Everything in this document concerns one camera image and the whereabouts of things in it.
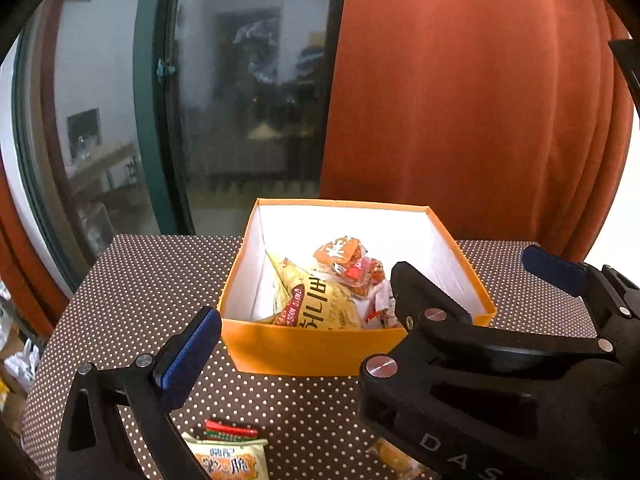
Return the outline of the orange curtain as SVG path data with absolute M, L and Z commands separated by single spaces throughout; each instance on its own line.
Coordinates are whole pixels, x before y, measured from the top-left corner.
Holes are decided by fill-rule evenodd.
M 17 312 L 35 334 L 48 340 L 68 305 L 37 255 L 23 228 L 1 166 L 1 278 L 9 289 Z
M 321 196 L 582 260 L 627 158 L 627 35 L 605 0 L 345 0 Z

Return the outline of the orange curtain right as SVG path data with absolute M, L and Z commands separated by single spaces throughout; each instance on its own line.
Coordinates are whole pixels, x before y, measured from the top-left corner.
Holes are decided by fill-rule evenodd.
M 627 35 L 605 0 L 345 0 L 321 196 L 582 260 L 627 158 Z

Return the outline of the brown polka dot tablecloth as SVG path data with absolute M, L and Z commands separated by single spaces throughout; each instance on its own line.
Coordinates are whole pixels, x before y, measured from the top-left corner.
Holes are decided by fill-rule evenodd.
M 82 282 L 55 327 L 22 419 L 22 445 L 46 478 L 77 367 L 130 364 L 154 353 L 204 306 L 216 304 L 241 242 L 234 236 L 117 237 Z M 494 324 L 553 336 L 591 337 L 582 302 L 527 273 L 523 244 L 465 240 L 462 252 L 497 308 Z M 218 346 L 183 408 L 177 429 L 199 434 L 207 419 L 255 428 L 273 479 L 388 479 L 369 452 L 351 377 L 281 377 L 236 370 Z

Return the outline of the orange curtain left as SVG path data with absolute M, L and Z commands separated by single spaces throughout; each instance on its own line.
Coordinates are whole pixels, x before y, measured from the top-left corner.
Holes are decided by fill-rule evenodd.
M 17 312 L 35 334 L 48 340 L 68 305 L 37 255 L 23 228 L 1 166 L 1 278 L 9 289 Z

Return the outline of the red snack packet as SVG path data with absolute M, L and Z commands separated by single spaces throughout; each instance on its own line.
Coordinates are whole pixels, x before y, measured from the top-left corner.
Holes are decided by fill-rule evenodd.
M 210 440 L 227 442 L 253 441 L 259 438 L 256 429 L 230 426 L 210 419 L 205 422 L 204 434 Z

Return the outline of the cream biscuit snack packet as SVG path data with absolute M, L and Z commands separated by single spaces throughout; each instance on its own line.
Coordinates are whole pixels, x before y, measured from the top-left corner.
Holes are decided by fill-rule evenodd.
M 181 437 L 209 478 L 262 480 L 269 478 L 266 439 L 248 441 L 202 440 L 184 432 Z

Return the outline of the yellow cake snack packet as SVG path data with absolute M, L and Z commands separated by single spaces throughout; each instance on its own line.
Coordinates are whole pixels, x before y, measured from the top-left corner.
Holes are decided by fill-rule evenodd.
M 400 480 L 416 479 L 426 471 L 417 460 L 383 438 L 376 439 L 368 447 L 367 453 L 390 468 Z

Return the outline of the orange cardboard box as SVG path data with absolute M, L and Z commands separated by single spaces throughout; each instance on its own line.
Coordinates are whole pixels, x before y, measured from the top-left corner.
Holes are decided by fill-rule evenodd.
M 321 245 L 355 237 L 384 270 L 410 263 L 467 310 L 477 326 L 497 313 L 483 282 L 434 211 L 427 206 L 352 200 L 256 200 L 218 309 L 222 339 L 237 370 L 284 376 L 354 376 L 371 354 L 386 353 L 407 335 L 401 328 L 354 332 L 271 325 L 276 274 L 271 257 L 304 269 Z

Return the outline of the orange snack packet in box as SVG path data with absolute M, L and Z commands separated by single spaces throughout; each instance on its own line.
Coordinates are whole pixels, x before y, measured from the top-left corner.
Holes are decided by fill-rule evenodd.
M 382 262 L 368 255 L 360 240 L 342 236 L 320 246 L 314 252 L 318 270 L 332 275 L 357 297 L 386 279 Z

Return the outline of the yellow honey butter chip bag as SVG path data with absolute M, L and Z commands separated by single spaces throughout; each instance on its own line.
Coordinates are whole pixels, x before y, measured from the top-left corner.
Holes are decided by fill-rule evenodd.
M 262 266 L 252 317 L 257 323 L 311 330 L 362 329 L 356 304 L 346 287 L 269 252 Z

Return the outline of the green framed glass door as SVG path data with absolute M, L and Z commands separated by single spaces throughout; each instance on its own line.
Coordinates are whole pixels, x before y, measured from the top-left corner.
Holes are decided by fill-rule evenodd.
M 116 237 L 227 235 L 314 197 L 344 0 L 17 0 L 1 145 L 70 295 Z

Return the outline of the white red snack bag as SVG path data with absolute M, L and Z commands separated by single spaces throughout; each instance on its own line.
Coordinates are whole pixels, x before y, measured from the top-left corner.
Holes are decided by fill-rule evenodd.
M 372 286 L 367 296 L 355 299 L 355 304 L 363 328 L 386 330 L 401 326 L 395 311 L 393 289 L 387 280 Z

